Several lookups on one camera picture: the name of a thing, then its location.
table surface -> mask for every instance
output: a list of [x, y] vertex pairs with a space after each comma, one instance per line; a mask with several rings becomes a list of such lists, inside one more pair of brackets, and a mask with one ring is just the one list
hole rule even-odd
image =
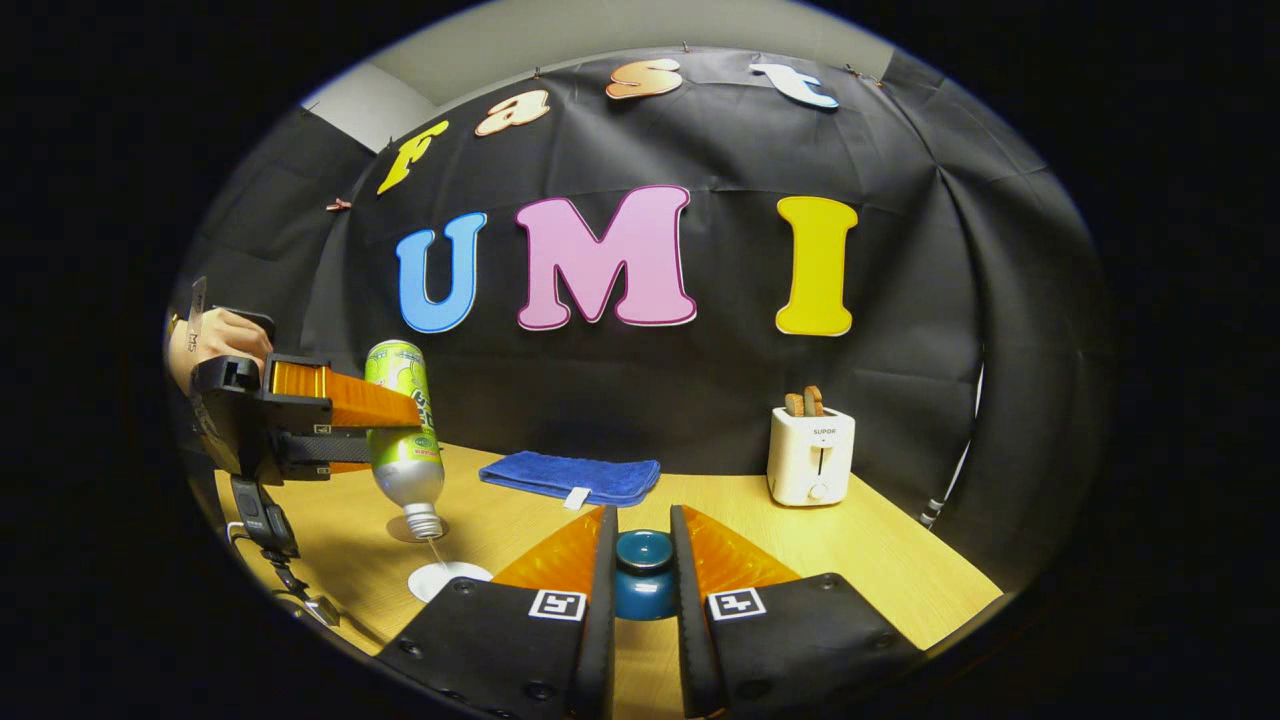
[[[567, 510], [561, 500], [489, 484], [479, 470], [500, 455], [443, 445], [444, 491], [436, 511], [448, 534], [436, 541], [445, 561], [497, 574], [566, 523], [595, 509]], [[218, 471], [228, 521], [238, 520], [230, 478]], [[337, 633], [375, 655], [424, 605], [408, 591], [410, 574], [435, 561], [428, 544], [407, 542], [403, 512], [369, 470], [328, 482], [269, 487], [293, 525], [302, 557], [291, 566], [342, 615]], [[850, 475], [844, 501], [786, 507], [763, 475], [663, 474], [644, 502], [618, 509], [618, 530], [669, 530], [672, 505], [700, 510], [810, 577], [838, 573], [919, 648], [928, 648], [973, 618], [1001, 591], [914, 519]], [[237, 543], [259, 582], [280, 588], [248, 541]], [[617, 620], [614, 716], [682, 717], [676, 619]]]

white plate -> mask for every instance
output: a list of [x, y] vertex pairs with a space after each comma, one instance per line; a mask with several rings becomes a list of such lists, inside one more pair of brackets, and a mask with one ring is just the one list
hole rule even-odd
[[433, 562], [424, 565], [408, 577], [408, 592], [422, 602], [431, 602], [435, 593], [440, 592], [453, 578], [471, 578], [474, 580], [492, 580], [493, 573], [472, 565], [470, 562]]

